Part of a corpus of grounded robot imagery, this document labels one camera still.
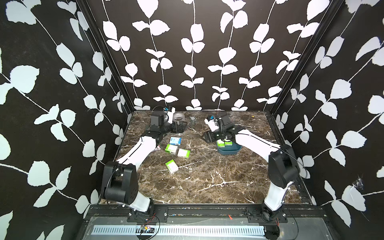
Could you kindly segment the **blue Cinnamoroll tissue pack back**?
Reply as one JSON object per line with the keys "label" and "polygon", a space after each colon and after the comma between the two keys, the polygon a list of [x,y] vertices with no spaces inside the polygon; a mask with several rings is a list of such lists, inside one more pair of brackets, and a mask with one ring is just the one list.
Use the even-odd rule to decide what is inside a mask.
{"label": "blue Cinnamoroll tissue pack back", "polygon": [[181,140],[182,140],[182,138],[180,138],[180,137],[171,137],[170,138],[170,145],[180,146]]}

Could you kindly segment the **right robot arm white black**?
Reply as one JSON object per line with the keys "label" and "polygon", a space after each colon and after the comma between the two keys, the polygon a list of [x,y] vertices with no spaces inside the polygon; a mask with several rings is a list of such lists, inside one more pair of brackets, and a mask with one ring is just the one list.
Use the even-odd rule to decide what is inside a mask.
{"label": "right robot arm white black", "polygon": [[265,197],[261,215],[270,222],[281,210],[288,188],[300,173],[294,150],[289,145],[278,145],[251,133],[245,127],[234,124],[226,112],[205,119],[210,128],[203,139],[207,143],[217,140],[231,141],[253,151],[268,163],[270,186]]}

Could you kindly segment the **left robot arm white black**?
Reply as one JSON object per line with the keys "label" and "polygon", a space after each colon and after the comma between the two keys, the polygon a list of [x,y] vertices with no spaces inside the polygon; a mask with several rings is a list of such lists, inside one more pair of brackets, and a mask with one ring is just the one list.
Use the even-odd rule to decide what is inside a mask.
{"label": "left robot arm white black", "polygon": [[127,205],[147,214],[153,213],[153,201],[139,192],[137,170],[168,133],[183,133],[188,126],[185,115],[175,108],[154,111],[150,124],[133,148],[117,161],[108,162],[103,171],[101,198]]}

